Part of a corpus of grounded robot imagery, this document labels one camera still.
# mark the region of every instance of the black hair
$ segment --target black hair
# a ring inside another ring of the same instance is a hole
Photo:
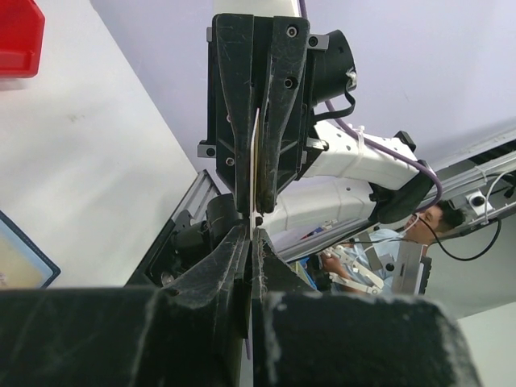
[[[436,204],[443,212],[442,218],[439,220],[439,230],[446,232],[453,230],[465,222],[466,216],[461,210],[452,207],[449,201],[442,200]]]

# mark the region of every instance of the metal rail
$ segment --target metal rail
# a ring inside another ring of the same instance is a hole
[[[445,181],[442,181],[443,200],[448,200],[485,186],[485,177],[488,175],[496,175],[505,171],[513,170],[516,170],[516,152],[511,152],[507,155],[479,165],[476,168],[471,168],[468,171],[459,173],[454,177],[450,177]],[[425,205],[429,203],[435,194],[435,189],[431,190],[422,204]],[[496,210],[489,214],[489,217],[493,218],[497,214],[508,210],[510,207],[512,206],[506,206],[500,210]],[[340,223],[333,226],[330,230],[320,232],[302,241],[295,241],[293,245],[280,249],[277,254],[285,262],[293,262],[304,256],[320,252],[324,248],[338,243],[343,239],[352,238],[363,230],[375,225],[376,224],[365,220]]]
[[[210,174],[206,170],[199,172],[186,195],[174,210],[172,220],[175,221],[183,210],[188,210],[192,215],[193,222],[202,221],[206,216],[208,202],[219,195],[220,191]]]

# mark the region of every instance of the red bin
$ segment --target red bin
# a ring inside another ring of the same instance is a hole
[[[33,0],[0,0],[0,77],[34,77],[45,17]]]

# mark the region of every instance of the white cable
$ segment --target white cable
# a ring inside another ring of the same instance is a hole
[[[365,131],[365,127],[363,125],[360,125],[356,129],[354,127],[352,127],[352,130],[354,130],[356,132],[356,134],[358,135],[358,139],[357,139],[357,153],[356,153],[355,159],[343,170],[341,176],[346,176],[346,172],[349,171],[349,170],[354,169],[358,164],[360,164],[360,162],[364,158],[364,153],[365,153],[364,131]]]
[[[501,180],[502,177],[504,177],[507,173],[510,173],[510,171],[505,171],[503,173],[500,173],[500,175],[494,179],[493,183],[489,187],[489,190],[487,191],[487,195],[485,195],[485,204],[484,204],[484,215],[485,215],[485,222],[484,224],[489,223],[489,214],[487,213],[487,209],[489,208],[489,197],[491,196],[491,193],[493,192],[494,186]]]
[[[353,69],[349,69],[346,72],[346,75],[349,79],[352,80],[352,87],[356,87],[356,73],[353,71]]]
[[[416,219],[412,222],[412,224],[410,226],[408,226],[402,234],[405,234],[408,230],[410,230],[412,227],[415,226],[415,224],[419,221],[419,214],[416,214]],[[363,256],[364,254],[366,254],[369,250],[371,250],[372,248],[375,248],[376,246],[380,245],[380,244],[383,244],[383,243],[388,243],[388,242],[392,242],[394,240],[398,240],[399,239],[399,236],[395,236],[393,238],[388,238],[380,243],[375,243],[375,244],[372,244],[371,246],[369,246],[368,248],[364,249],[358,256],[356,256],[354,259],[353,259],[353,264],[355,263],[355,261],[360,258],[361,256]]]
[[[475,169],[478,169],[478,171],[482,174],[482,177],[484,178],[484,183],[487,185],[489,179],[487,178],[487,174],[485,173],[485,170],[479,167],[478,165],[475,165]]]

